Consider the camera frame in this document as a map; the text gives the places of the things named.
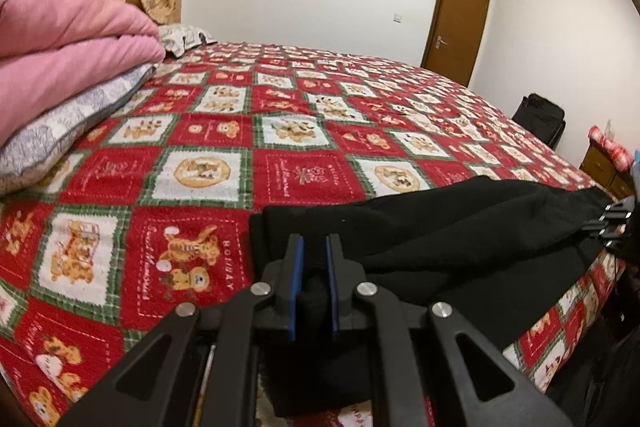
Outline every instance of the bed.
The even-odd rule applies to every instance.
[[[252,283],[252,212],[478,175],[594,184],[481,97],[407,64],[247,42],[167,58],[42,181],[0,200],[2,375],[33,421],[54,427],[177,303],[211,305]],[[541,391],[619,269],[603,252],[505,349]],[[294,424],[361,425],[368,408]],[[257,413],[285,425],[261,390]]]

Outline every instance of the drawer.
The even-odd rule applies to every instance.
[[[593,146],[589,147],[580,169],[603,187],[607,187],[616,174],[616,168],[609,158]]]
[[[619,200],[626,198],[633,194],[632,188],[620,177],[619,174],[613,176],[613,181],[610,185],[611,193]]]

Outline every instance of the black suitcase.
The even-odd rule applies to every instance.
[[[551,149],[558,145],[566,126],[564,110],[536,93],[522,99],[512,120]]]

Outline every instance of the wooden nightstand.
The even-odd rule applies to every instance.
[[[591,142],[580,169],[619,200],[633,194],[631,177],[627,172],[618,172],[607,154]]]

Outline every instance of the door handle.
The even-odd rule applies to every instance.
[[[440,46],[444,44],[445,46],[447,46],[447,42],[442,40],[442,36],[438,35],[438,38],[436,39],[436,49],[439,50]]]

